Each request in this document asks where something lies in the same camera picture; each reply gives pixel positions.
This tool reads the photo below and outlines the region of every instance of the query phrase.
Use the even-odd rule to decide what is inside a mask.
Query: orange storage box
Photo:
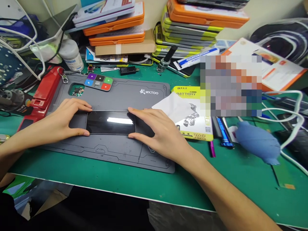
[[[175,22],[238,29],[249,21],[249,17],[241,10],[230,11],[179,4],[177,0],[169,0],[167,8],[170,19]]]
[[[138,2],[135,4],[134,13],[123,15],[116,21],[90,27],[83,30],[85,36],[91,36],[101,33],[106,33],[114,30],[121,30],[128,27],[138,26],[143,24],[144,21],[144,3]]]
[[[89,38],[90,45],[95,47],[143,42],[145,31],[143,29],[138,29],[138,27],[139,26],[91,36]]]

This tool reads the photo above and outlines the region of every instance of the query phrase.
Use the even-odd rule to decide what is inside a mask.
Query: purple pen
[[[215,154],[215,149],[214,149],[214,143],[213,141],[210,142],[210,147],[211,147],[211,157],[215,158],[216,154]]]

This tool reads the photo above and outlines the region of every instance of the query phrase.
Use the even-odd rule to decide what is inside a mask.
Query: wktoo logo
[[[158,95],[157,91],[146,91],[144,89],[140,90],[140,94],[152,94],[152,95]]]

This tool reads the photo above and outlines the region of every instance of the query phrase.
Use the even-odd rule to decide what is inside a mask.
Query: colored magnetic buttons
[[[87,76],[84,85],[98,90],[109,91],[111,89],[113,79],[103,75],[90,73]]]
[[[87,79],[87,80],[84,82],[84,85],[85,85],[85,86],[88,86],[88,87],[91,87],[91,86],[93,85],[93,80]]]
[[[96,76],[97,76],[97,74],[90,73],[90,74],[88,74],[87,79],[92,79],[92,80],[94,80],[94,79],[96,78]]]
[[[97,75],[96,76],[96,78],[95,78],[95,80],[97,80],[97,81],[104,81],[104,78],[105,78],[105,76],[103,76],[103,75]]]
[[[101,89],[102,90],[105,90],[105,91],[109,91],[111,88],[111,85],[110,84],[107,84],[107,83],[103,83]]]

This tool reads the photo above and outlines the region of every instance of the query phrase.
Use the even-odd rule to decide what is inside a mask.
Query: blue screwdriver
[[[280,144],[269,132],[243,121],[238,117],[238,129],[235,131],[239,144],[251,154],[260,157],[264,163],[279,165],[277,158],[280,155]]]
[[[226,132],[225,127],[223,125],[222,119],[217,117],[217,121],[218,121],[219,128],[220,128],[221,134],[222,134],[221,145],[224,146],[224,147],[227,147],[229,149],[233,149],[234,145],[231,142],[231,140],[229,140],[229,138],[228,138],[228,135],[227,135],[227,132]]]

